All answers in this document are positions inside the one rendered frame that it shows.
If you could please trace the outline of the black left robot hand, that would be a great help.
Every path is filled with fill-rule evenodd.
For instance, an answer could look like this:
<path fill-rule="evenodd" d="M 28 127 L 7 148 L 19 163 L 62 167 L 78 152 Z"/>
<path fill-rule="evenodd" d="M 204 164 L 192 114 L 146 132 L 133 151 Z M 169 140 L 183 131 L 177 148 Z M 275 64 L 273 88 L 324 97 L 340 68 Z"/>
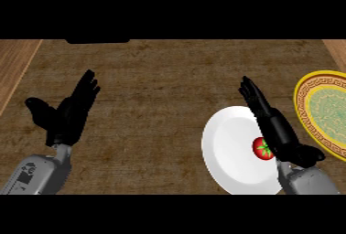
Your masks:
<path fill-rule="evenodd" d="M 95 79 L 95 72 L 89 69 L 78 80 L 71 96 L 58 105 L 58 108 L 37 98 L 25 99 L 24 104 L 32 115 L 34 124 L 46 130 L 46 145 L 72 146 L 81 137 L 87 122 L 87 113 L 93 106 L 100 86 Z"/>

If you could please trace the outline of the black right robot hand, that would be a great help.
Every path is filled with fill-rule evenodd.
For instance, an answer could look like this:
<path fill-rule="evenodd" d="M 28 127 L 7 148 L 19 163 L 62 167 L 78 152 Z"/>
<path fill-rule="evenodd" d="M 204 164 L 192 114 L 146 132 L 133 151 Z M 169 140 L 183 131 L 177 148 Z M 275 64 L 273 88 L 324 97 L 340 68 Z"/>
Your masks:
<path fill-rule="evenodd" d="M 275 158 L 303 168 L 312 167 L 325 159 L 325 155 L 316 147 L 300 143 L 282 112 L 271 106 L 260 88 L 250 78 L 242 77 L 238 91 L 254 114 L 260 133 Z"/>

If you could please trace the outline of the black appliance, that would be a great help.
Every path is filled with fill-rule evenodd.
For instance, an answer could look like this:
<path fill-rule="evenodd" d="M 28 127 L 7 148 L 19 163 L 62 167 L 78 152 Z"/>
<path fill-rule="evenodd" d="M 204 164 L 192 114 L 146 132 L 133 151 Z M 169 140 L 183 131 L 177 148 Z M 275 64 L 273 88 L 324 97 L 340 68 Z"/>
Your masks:
<path fill-rule="evenodd" d="M 117 39 L 77 39 L 69 38 L 65 39 L 69 44 L 83 45 L 83 44 L 117 44 L 117 43 L 127 43 L 130 41 L 129 38 L 117 38 Z"/>

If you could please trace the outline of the brown placemat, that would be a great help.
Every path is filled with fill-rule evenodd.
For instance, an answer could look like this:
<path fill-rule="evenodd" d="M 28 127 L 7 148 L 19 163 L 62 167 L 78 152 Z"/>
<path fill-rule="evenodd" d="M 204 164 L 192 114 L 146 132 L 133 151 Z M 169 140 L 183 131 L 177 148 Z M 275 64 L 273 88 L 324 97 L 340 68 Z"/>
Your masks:
<path fill-rule="evenodd" d="M 24 105 L 58 105 L 87 70 L 102 87 L 72 147 L 64 194 L 219 194 L 201 155 L 213 114 L 244 104 L 250 78 L 313 142 L 293 107 L 297 80 L 339 65 L 319 40 L 133 40 L 72 45 L 65 40 L 0 42 L 0 188 L 31 154 L 52 154 Z"/>

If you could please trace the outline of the white plate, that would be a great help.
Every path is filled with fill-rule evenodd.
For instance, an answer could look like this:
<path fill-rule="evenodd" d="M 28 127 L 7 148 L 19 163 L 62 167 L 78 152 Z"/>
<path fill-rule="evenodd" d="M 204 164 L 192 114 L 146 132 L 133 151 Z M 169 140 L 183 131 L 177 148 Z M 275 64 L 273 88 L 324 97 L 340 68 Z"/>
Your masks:
<path fill-rule="evenodd" d="M 275 159 L 262 160 L 253 152 L 260 137 L 254 114 L 244 106 L 219 110 L 205 123 L 204 164 L 217 185 L 232 195 L 275 195 L 281 190 Z"/>

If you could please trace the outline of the red tomato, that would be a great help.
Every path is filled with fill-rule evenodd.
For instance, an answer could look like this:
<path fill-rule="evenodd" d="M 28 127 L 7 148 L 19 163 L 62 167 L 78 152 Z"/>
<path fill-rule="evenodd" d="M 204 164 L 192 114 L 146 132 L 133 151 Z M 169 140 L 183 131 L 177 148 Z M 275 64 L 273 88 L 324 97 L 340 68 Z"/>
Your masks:
<path fill-rule="evenodd" d="M 253 153 L 256 157 L 265 161 L 275 157 L 263 137 L 257 137 L 253 141 Z"/>

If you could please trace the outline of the yellow patterned plate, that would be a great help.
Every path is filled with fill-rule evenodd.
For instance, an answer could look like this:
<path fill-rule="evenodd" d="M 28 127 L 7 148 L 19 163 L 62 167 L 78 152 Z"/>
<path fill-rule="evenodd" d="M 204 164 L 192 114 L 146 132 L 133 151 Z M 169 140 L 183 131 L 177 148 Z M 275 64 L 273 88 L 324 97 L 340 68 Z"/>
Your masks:
<path fill-rule="evenodd" d="M 293 105 L 310 138 L 346 162 L 346 73 L 307 73 L 294 86 Z"/>

